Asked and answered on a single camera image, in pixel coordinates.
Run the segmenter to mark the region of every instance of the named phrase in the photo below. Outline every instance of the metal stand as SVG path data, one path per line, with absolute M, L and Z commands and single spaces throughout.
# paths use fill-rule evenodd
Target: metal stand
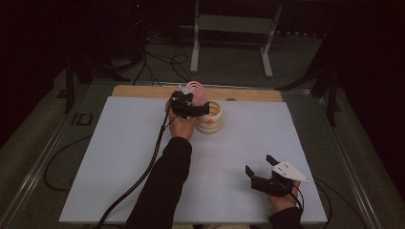
M 316 78 L 317 81 L 310 90 L 310 94 L 314 97 L 322 97 L 326 90 L 329 88 L 327 118 L 330 122 L 330 125 L 335 127 L 336 125 L 334 123 L 334 111 L 336 107 L 338 75 L 338 68 L 335 67 L 334 64 L 330 63 L 327 68 L 322 68 L 315 73 L 306 74 L 304 77 L 299 78 L 296 81 L 287 84 L 286 86 L 275 88 L 275 90 L 289 91 Z
M 194 45 L 191 54 L 191 67 L 190 72 L 196 73 L 199 67 L 200 55 L 200 41 L 199 31 L 238 31 L 238 32 L 251 32 L 267 34 L 268 39 L 266 44 L 260 49 L 262 56 L 263 67 L 265 69 L 265 77 L 273 77 L 273 72 L 268 60 L 268 50 L 271 41 L 276 31 L 277 22 L 281 14 L 283 6 L 278 6 L 272 19 L 265 18 L 249 18 L 249 17 L 235 17 L 235 16 L 221 16 L 221 15 L 208 15 L 200 14 L 199 11 L 200 1 L 196 0 L 195 16 L 194 16 Z

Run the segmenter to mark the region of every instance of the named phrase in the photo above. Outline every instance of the white board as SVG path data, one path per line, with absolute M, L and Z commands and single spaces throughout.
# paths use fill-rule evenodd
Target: white board
M 109 97 L 75 183 L 60 216 L 62 222 L 98 222 L 146 169 L 155 149 L 167 99 Z M 175 213 L 176 223 L 265 223 L 273 213 L 266 195 L 250 189 L 248 165 L 270 177 L 266 155 L 288 160 L 313 180 L 286 103 L 219 101 L 224 125 L 213 135 L 197 129 L 188 180 Z M 170 139 L 167 130 L 160 152 Z M 125 222 L 143 183 L 107 218 Z M 327 220 L 315 184 L 302 183 L 302 222 Z

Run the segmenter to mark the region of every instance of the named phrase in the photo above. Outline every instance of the black cable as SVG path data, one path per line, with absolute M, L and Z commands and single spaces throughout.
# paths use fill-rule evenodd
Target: black cable
M 350 208 L 352 208 L 352 210 L 357 214 L 357 216 L 360 218 L 361 222 L 363 223 L 365 228 L 367 227 L 367 223 L 364 221 L 364 219 L 361 217 L 361 215 L 357 212 L 357 210 L 352 206 L 352 204 L 346 200 L 341 194 L 339 194 L 335 189 L 333 189 L 330 185 L 328 185 L 325 181 L 322 181 L 320 178 L 318 177 L 313 177 L 314 179 L 316 179 L 318 182 L 322 183 L 323 185 L 327 186 L 329 189 L 331 189 L 336 195 L 338 195 L 340 198 L 342 198 L 348 205 Z M 328 198 L 328 196 L 326 195 L 325 191 L 322 189 L 322 187 L 317 184 L 317 182 L 315 182 L 315 184 L 324 192 L 325 196 Z
M 50 168 L 50 166 L 51 166 L 53 160 L 54 160 L 60 153 L 62 153 L 62 152 L 63 152 L 64 150 L 66 150 L 67 148 L 69 148 L 69 147 L 75 145 L 76 143 L 78 143 L 78 142 L 80 142 L 80 141 L 82 141 L 82 140 L 85 140 L 85 139 L 87 139 L 87 138 L 90 138 L 90 137 L 92 137 L 92 135 L 85 136 L 85 137 L 83 137 L 83 138 L 81 138 L 81 139 L 79 139 L 79 140 L 76 140 L 76 141 L 74 141 L 74 142 L 72 142 L 72 143 L 70 143 L 70 144 L 64 146 L 62 149 L 60 149 L 60 150 L 58 150 L 57 152 L 54 153 L 54 155 L 51 157 L 51 160 L 48 162 L 47 166 L 45 167 L 45 171 L 44 171 L 44 182 L 45 182 L 45 185 L 46 185 L 48 188 L 50 188 L 50 189 L 52 189 L 52 190 L 54 190 L 54 191 L 58 191 L 58 192 L 66 192 L 66 191 L 71 190 L 70 188 L 57 188 L 57 187 L 52 186 L 51 183 L 48 181 L 48 170 L 49 170 L 49 168 Z
M 303 193 L 301 192 L 301 190 L 300 190 L 297 186 L 295 186 L 295 185 L 293 185 L 293 186 L 297 189 L 298 193 L 300 194 L 302 203 L 298 200 L 298 198 L 297 198 L 293 193 L 289 193 L 289 194 L 295 199 L 295 201 L 297 201 L 297 203 L 298 203 L 298 205 L 300 206 L 301 210 L 304 211 L 304 207 L 305 207 L 305 206 L 304 206 L 304 196 L 303 196 Z
M 170 103 L 172 101 L 172 97 L 170 97 L 169 102 L 168 102 L 168 107 L 170 107 Z M 125 198 L 127 198 L 132 192 L 134 192 L 135 189 L 138 188 L 138 186 L 145 180 L 145 178 L 149 175 L 150 171 L 152 170 L 153 165 L 155 164 L 156 157 L 158 156 L 158 151 L 160 147 L 160 142 L 161 138 L 163 136 L 163 132 L 166 129 L 166 121 L 167 117 L 169 116 L 169 109 L 166 110 L 166 115 L 163 120 L 163 124 L 160 126 L 160 132 L 158 136 L 158 140 L 156 141 L 155 145 L 155 152 L 152 155 L 151 161 L 149 162 L 148 167 L 146 168 L 145 172 L 143 172 L 142 176 L 137 180 L 137 182 L 130 188 L 128 189 L 125 194 L 123 194 L 119 199 L 117 199 L 104 213 L 104 215 L 101 217 L 101 220 L 98 222 L 98 225 L 94 227 L 94 229 L 100 229 L 101 227 L 105 226 L 104 221 L 107 219 L 108 215 L 113 211 L 114 208 L 116 208 Z
M 184 80 L 185 82 L 190 82 L 190 81 L 191 81 L 190 76 L 188 75 L 188 73 L 187 73 L 187 71 L 185 70 L 185 68 L 182 66 L 182 64 L 184 64 L 184 63 L 187 62 L 187 60 L 188 60 L 188 56 L 187 56 L 187 55 L 185 55 L 185 54 L 176 54 L 176 55 L 174 55 L 173 57 L 168 57 L 168 56 L 165 56 L 165 55 L 161 55 L 161 54 L 156 54 L 156 53 L 153 53 L 153 52 L 149 52 L 149 51 L 147 51 L 147 50 L 145 50 L 145 52 L 146 52 L 146 54 L 149 54 L 150 56 L 152 56 L 152 57 L 154 57 L 154 58 L 156 58 L 156 59 L 158 59 L 158 60 L 160 60 L 160 61 L 162 61 L 162 62 L 164 62 L 164 63 L 170 64 L 171 67 L 172 67 L 172 69 L 173 69 L 173 71 L 176 73 L 176 75 L 178 75 L 178 76 L 179 76 L 182 80 Z M 179 57 L 179 56 L 183 56 L 183 57 L 185 57 L 185 59 L 184 59 L 183 61 L 179 62 L 179 61 L 176 60 L 176 58 Z M 185 76 L 184 76 L 184 75 L 181 75 L 181 74 L 176 70 L 176 68 L 175 68 L 176 65 L 177 65 L 177 66 L 180 66 L 180 68 L 181 68 L 182 71 L 184 72 Z

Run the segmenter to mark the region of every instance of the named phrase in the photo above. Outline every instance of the wire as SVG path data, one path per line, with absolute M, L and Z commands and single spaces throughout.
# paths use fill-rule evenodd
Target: wire
M 169 101 L 168 101 L 168 106 L 170 107 L 170 103 L 172 100 L 172 96 L 170 97 Z M 163 132 L 164 130 L 166 130 L 167 126 L 166 126 L 166 121 L 167 121 L 167 117 L 169 116 L 169 110 L 167 109 L 166 111 L 166 115 L 164 117 L 163 120 L 163 124 L 160 127 L 160 132 L 159 132 L 159 136 L 158 136 L 158 140 L 156 141 L 156 145 L 155 145 L 155 152 L 152 155 L 151 161 L 149 162 L 148 167 L 146 168 L 145 172 L 143 172 L 142 176 L 137 180 L 137 182 L 130 188 L 128 189 L 128 191 L 125 192 L 125 194 L 123 194 L 119 199 L 117 199 L 108 209 L 107 211 L 104 213 L 104 215 L 101 217 L 101 220 L 98 222 L 98 225 L 94 228 L 94 229 L 99 229 L 103 226 L 105 226 L 104 222 L 105 219 L 107 219 L 108 215 L 113 211 L 114 208 L 116 208 L 125 198 L 127 198 L 132 192 L 134 192 L 135 189 L 138 188 L 138 186 L 145 180 L 145 178 L 149 175 L 150 171 L 152 170 L 153 165 L 155 164 L 156 161 L 156 157 L 158 156 L 158 151 L 159 151 L 159 147 L 160 147 L 160 142 L 161 142 L 161 138 L 163 136 Z
M 185 54 L 176 54 L 173 57 L 168 57 L 166 55 L 156 54 L 156 53 L 153 53 L 153 52 L 149 52 L 147 50 L 145 50 L 145 53 L 152 56 L 152 57 L 154 57 L 154 58 L 156 58 L 156 59 L 158 59 L 158 60 L 160 60 L 160 61 L 162 61 L 162 62 L 164 62 L 164 63 L 166 63 L 166 64 L 170 64 L 173 71 L 176 73 L 176 75 L 178 75 L 185 82 L 191 81 L 191 78 L 188 75 L 187 70 L 182 65 L 182 64 L 184 64 L 184 63 L 186 63 L 188 61 L 188 56 L 187 55 L 185 55 Z M 184 57 L 184 60 L 183 61 L 177 61 L 176 58 L 179 57 L 179 56 Z M 181 73 L 179 73 L 176 70 L 176 68 L 175 68 L 176 66 L 179 66 L 182 69 L 185 76 L 182 75 Z
M 51 160 L 48 162 L 47 166 L 45 167 L 45 171 L 44 171 L 44 182 L 45 182 L 45 185 L 46 185 L 48 188 L 50 188 L 50 189 L 52 189 L 52 190 L 54 190 L 54 191 L 58 191 L 58 192 L 66 192 L 66 191 L 71 190 L 70 188 L 58 188 L 58 187 L 52 186 L 51 183 L 48 181 L 48 171 L 49 171 L 49 168 L 50 168 L 50 166 L 51 166 L 53 160 L 54 160 L 60 153 L 62 153 L 64 150 L 68 149 L 69 147 L 75 145 L 76 143 L 78 143 L 78 142 L 80 142 L 80 141 L 83 141 L 83 140 L 85 140 L 85 139 L 87 139 L 87 138 L 90 138 L 90 137 L 92 137 L 92 135 L 85 136 L 85 137 L 83 137 L 83 138 L 81 138 L 81 139 L 79 139 L 79 140 L 76 140 L 76 141 L 74 141 L 74 142 L 72 142 L 72 143 L 70 143 L 70 144 L 64 146 L 62 149 L 60 149 L 60 150 L 58 150 L 57 152 L 54 153 L 54 155 L 51 157 Z

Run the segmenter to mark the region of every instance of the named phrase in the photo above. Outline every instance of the person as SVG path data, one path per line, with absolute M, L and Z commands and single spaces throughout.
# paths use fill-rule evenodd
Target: person
M 197 117 L 183 119 L 169 111 L 169 130 L 172 138 L 157 160 L 139 194 L 137 203 L 126 221 L 126 228 L 170 229 L 182 186 L 187 180 L 193 135 Z M 292 193 L 297 196 L 299 182 L 294 181 Z M 303 228 L 300 224 L 301 210 L 296 207 L 294 198 L 267 196 L 273 204 L 275 214 L 268 219 L 274 229 Z

